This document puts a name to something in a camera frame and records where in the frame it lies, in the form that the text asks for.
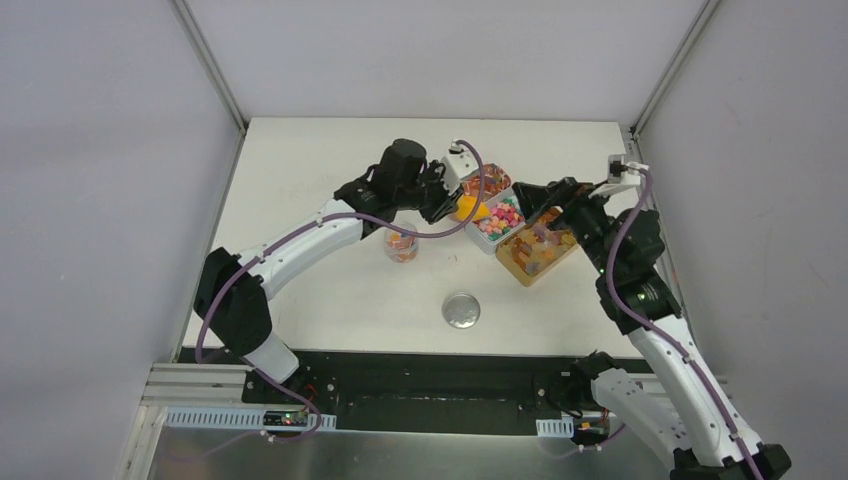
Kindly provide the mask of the clear plastic jar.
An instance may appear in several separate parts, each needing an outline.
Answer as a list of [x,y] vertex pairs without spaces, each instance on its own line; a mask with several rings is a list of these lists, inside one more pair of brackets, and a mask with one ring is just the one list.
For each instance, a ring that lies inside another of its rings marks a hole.
[[408,263],[417,257],[418,238],[407,233],[385,229],[383,247],[386,256],[396,263]]

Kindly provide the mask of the orange plastic scoop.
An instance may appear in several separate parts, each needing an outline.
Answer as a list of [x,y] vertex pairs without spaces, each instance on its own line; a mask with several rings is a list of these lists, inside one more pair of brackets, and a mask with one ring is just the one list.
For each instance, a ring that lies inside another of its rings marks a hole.
[[489,217],[491,215],[490,209],[484,202],[477,204],[477,200],[477,197],[462,195],[458,199],[457,210],[450,214],[449,217],[457,223],[467,219],[471,222],[476,222]]

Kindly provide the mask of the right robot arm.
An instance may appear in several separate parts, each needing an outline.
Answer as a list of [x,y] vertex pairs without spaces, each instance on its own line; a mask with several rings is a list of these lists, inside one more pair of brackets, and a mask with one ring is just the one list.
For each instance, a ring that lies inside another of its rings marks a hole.
[[636,182],[634,207],[607,214],[609,184],[571,177],[547,185],[513,186],[528,224],[552,208],[547,222],[568,230],[597,269],[596,290],[604,312],[638,350],[671,405],[664,407],[635,385],[610,355],[576,362],[567,384],[576,407],[611,411],[659,458],[671,479],[780,479],[792,462],[785,448],[767,444],[732,405],[706,365],[689,323],[655,263],[665,250],[659,215],[646,202],[648,174]]

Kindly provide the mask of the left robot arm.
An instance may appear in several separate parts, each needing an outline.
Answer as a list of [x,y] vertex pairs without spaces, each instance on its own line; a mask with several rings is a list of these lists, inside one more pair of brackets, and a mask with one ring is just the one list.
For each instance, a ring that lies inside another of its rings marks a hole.
[[238,253],[224,247],[204,261],[193,300],[202,320],[198,339],[213,332],[225,350],[264,373],[266,389],[281,404],[297,402],[305,378],[298,357],[273,331],[271,300],[290,281],[380,228],[397,231],[396,215],[416,211],[435,224],[458,209],[463,183],[483,163],[468,142],[455,140],[439,160],[409,139],[394,140],[380,161],[336,190],[297,226]]

